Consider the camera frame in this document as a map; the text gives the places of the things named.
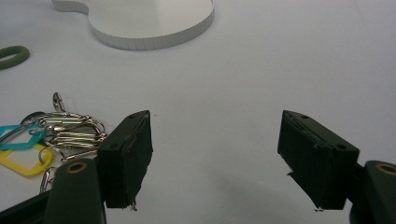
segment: yellow key tag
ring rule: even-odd
[[[50,165],[53,159],[53,153],[49,148],[46,148],[44,146],[41,146],[39,144],[35,144],[33,146],[34,149],[38,150],[38,152],[41,152],[41,159],[44,163],[42,163],[37,156],[37,163],[29,168],[29,167],[24,167],[20,164],[17,164],[15,161],[11,161],[8,159],[8,157],[12,154],[14,150],[9,149],[7,151],[0,150],[0,164],[6,166],[7,168],[21,174],[21,175],[38,175],[44,170],[47,169],[47,167]]]

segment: white curved board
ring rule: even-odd
[[[202,34],[213,0],[52,0],[58,11],[88,15],[93,33],[116,49],[164,49]]]

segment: white surface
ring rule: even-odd
[[[154,155],[138,212],[108,223],[348,223],[314,212],[276,153],[283,109],[305,113],[361,149],[360,163],[396,162],[396,2],[216,2],[199,38],[169,49],[109,48],[85,15],[50,1],[0,2],[0,47],[32,56],[0,71],[0,123],[52,111],[94,115],[113,130],[152,113]],[[38,193],[0,167],[0,209]]]
[[[213,0],[52,0],[88,15],[93,33],[116,49],[164,49],[194,39],[214,19]]]

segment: white object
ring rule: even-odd
[[[202,34],[213,0],[52,0],[56,10],[88,15],[93,33],[116,49],[164,49]]]

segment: green ring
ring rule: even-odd
[[[26,47],[12,46],[5,49],[0,49],[0,60],[13,54],[15,54],[14,57],[0,61],[0,70],[23,63],[30,56],[29,50]]]

